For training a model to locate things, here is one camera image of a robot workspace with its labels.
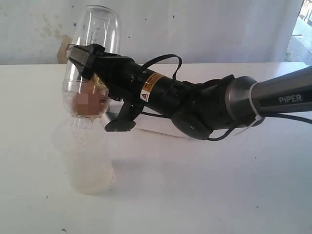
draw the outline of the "transparent plastic cup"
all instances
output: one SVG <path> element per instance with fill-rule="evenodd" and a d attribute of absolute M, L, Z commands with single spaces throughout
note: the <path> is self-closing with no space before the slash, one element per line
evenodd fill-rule
<path fill-rule="evenodd" d="M 97 5 L 85 7 L 72 44 L 100 44 L 105 51 L 119 52 L 120 20 L 113 10 Z M 71 120 L 57 127 L 54 140 L 64 154 L 73 187 L 84 194 L 97 194 L 113 181 L 113 167 L 108 156 L 106 132 L 99 118 L 109 107 L 108 89 L 94 76 L 82 78 L 68 62 L 62 84 L 63 105 Z"/>

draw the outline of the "clear plastic bottle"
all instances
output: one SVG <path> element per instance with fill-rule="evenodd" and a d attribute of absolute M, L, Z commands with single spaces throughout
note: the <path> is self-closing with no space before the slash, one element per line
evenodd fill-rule
<path fill-rule="evenodd" d="M 103 6 L 88 5 L 77 24 L 72 44 L 96 43 L 104 46 L 107 52 L 118 53 L 119 38 L 118 14 Z M 99 123 L 109 107 L 108 89 L 96 76 L 92 80 L 83 79 L 68 62 L 62 95 L 71 120 L 57 127 L 55 135 L 58 137 L 53 141 L 64 154 L 74 188 L 84 194 L 100 193 L 114 178 L 106 132 Z"/>

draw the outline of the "white cable tie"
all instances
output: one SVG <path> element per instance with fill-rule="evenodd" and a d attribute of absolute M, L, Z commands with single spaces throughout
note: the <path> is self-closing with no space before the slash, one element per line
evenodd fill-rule
<path fill-rule="evenodd" d="M 245 128 L 245 129 L 243 129 L 242 131 L 236 133 L 234 136 L 237 136 L 237 135 L 243 133 L 244 131 L 250 129 L 250 128 L 253 127 L 258 121 L 262 120 L 262 118 L 263 118 L 261 115 L 259 115 L 257 109 L 256 109 L 255 106 L 254 106 L 254 102 L 253 102 L 253 99 L 252 99 L 252 91 L 253 91 L 253 88 L 254 88 L 254 86 L 255 86 L 256 84 L 258 84 L 258 82 L 254 83 L 254 84 L 250 87 L 249 92 L 248 92 L 249 103 L 250 103 L 250 105 L 251 105 L 251 107 L 252 107 L 252 109 L 253 109 L 253 112 L 254 112 L 254 114 L 255 114 L 254 121 L 253 121 L 247 128 Z"/>

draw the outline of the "robotic arm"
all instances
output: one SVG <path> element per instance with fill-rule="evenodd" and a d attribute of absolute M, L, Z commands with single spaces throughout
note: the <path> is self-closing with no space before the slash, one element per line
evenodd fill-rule
<path fill-rule="evenodd" d="M 283 117 L 312 124 L 312 120 L 281 115 L 280 113 L 312 111 L 312 67 L 278 78 L 257 83 L 251 77 L 223 79 L 193 84 L 168 78 L 148 69 L 161 60 L 176 57 L 164 55 L 139 65 L 129 57 L 110 54 L 105 48 L 92 44 L 70 44 L 65 56 L 85 79 L 94 75 L 109 89 L 109 97 L 124 101 L 118 114 L 105 130 L 129 131 L 139 114 L 169 118 L 186 135 L 217 141 L 225 138 L 234 128 L 260 124 L 261 117 Z M 143 107 L 159 115 L 143 112 Z M 219 138 L 209 138 L 216 129 L 228 129 Z"/>

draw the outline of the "piper logo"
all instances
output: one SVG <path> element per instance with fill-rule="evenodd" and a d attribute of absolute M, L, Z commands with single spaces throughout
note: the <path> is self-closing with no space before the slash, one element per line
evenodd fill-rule
<path fill-rule="evenodd" d="M 302 101 L 302 96 L 300 94 L 296 94 L 291 96 L 279 97 L 278 100 L 280 104 L 294 103 Z"/>

